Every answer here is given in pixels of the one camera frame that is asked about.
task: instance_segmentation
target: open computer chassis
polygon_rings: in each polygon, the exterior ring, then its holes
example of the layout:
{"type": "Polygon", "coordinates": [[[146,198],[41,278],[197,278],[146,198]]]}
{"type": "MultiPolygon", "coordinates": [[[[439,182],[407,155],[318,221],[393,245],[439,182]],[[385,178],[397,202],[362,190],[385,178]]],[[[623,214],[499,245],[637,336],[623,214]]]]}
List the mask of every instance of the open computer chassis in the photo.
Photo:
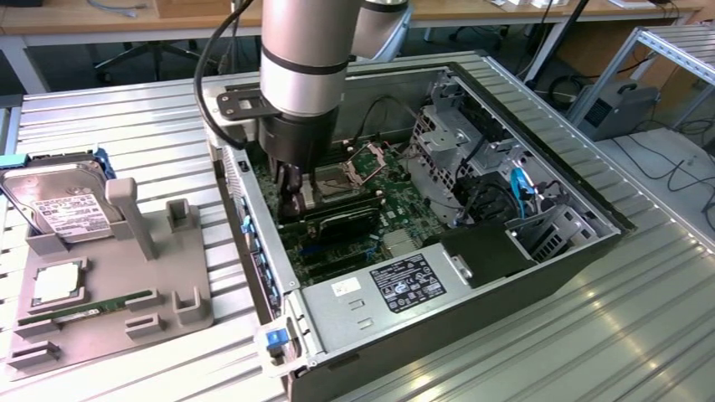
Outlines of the open computer chassis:
{"type": "Polygon", "coordinates": [[[214,156],[257,352],[292,400],[344,394],[533,304],[633,229],[459,64],[353,75],[340,111],[290,222],[260,149],[214,156]],[[352,143],[385,93],[417,117],[392,112],[352,143]]]}

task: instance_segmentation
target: warning label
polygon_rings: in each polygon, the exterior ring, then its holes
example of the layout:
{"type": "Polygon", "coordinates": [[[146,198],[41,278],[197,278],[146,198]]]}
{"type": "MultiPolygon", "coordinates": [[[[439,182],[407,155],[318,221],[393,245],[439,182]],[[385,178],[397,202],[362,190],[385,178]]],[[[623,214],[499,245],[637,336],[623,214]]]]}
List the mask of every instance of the warning label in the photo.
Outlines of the warning label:
{"type": "Polygon", "coordinates": [[[32,205],[61,237],[109,229],[106,216],[93,194],[34,201],[32,205]]]}
{"type": "Polygon", "coordinates": [[[389,311],[403,312],[447,293],[421,254],[369,271],[389,311]]]}

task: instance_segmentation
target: hard drive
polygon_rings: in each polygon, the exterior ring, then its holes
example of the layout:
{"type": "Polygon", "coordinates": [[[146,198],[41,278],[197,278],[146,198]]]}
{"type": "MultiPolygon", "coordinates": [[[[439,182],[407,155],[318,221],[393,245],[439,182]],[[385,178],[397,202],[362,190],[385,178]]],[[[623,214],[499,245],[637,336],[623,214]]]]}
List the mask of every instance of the hard drive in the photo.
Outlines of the hard drive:
{"type": "Polygon", "coordinates": [[[56,233],[66,243],[112,235],[124,218],[104,196],[113,171],[102,151],[1,156],[0,169],[0,189],[34,235],[56,233]]]}

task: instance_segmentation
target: aluminum profile table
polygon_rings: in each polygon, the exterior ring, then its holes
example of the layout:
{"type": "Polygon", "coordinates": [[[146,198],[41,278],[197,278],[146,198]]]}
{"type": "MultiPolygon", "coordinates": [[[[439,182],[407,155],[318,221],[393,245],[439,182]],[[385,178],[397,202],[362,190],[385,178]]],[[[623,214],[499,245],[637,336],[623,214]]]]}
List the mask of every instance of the aluminum profile table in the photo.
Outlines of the aluminum profile table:
{"type": "MultiPolygon", "coordinates": [[[[340,400],[707,400],[715,395],[711,241],[492,59],[460,53],[401,59],[393,66],[445,61],[463,64],[639,230],[553,296],[340,400]]],[[[172,197],[201,206],[216,325],[16,383],[0,381],[2,401],[285,399],[280,381],[266,378],[257,364],[257,319],[190,91],[181,80],[28,96],[17,150],[48,152],[100,141],[117,174],[140,182],[142,210],[172,197]]],[[[2,350],[25,251],[17,236],[22,225],[8,210],[0,255],[2,350]]]]}
{"type": "MultiPolygon", "coordinates": [[[[576,101],[568,111],[568,120],[575,126],[579,126],[581,123],[605,84],[613,78],[616,71],[621,68],[625,59],[629,58],[637,44],[647,46],[653,52],[669,59],[709,84],[707,89],[703,90],[692,103],[685,107],[684,113],[677,118],[673,126],[679,126],[683,123],[687,116],[695,111],[699,104],[712,93],[715,88],[715,25],[639,27],[633,29],[633,32],[625,39],[593,87],[576,101]]],[[[651,62],[652,60],[641,66],[643,70],[639,69],[635,75],[639,75],[639,72],[644,71],[644,68],[647,68],[651,62]]]]}

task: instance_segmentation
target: hard drive label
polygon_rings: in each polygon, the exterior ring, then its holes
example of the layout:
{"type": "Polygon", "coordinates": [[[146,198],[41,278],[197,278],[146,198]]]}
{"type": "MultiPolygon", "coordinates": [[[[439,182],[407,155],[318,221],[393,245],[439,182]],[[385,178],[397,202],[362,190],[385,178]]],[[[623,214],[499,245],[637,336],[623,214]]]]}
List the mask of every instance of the hard drive label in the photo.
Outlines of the hard drive label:
{"type": "Polygon", "coordinates": [[[392,312],[403,312],[447,291],[421,254],[369,271],[392,312]]]}
{"type": "Polygon", "coordinates": [[[32,206],[60,237],[109,229],[109,221],[93,194],[33,201],[32,206]]]}

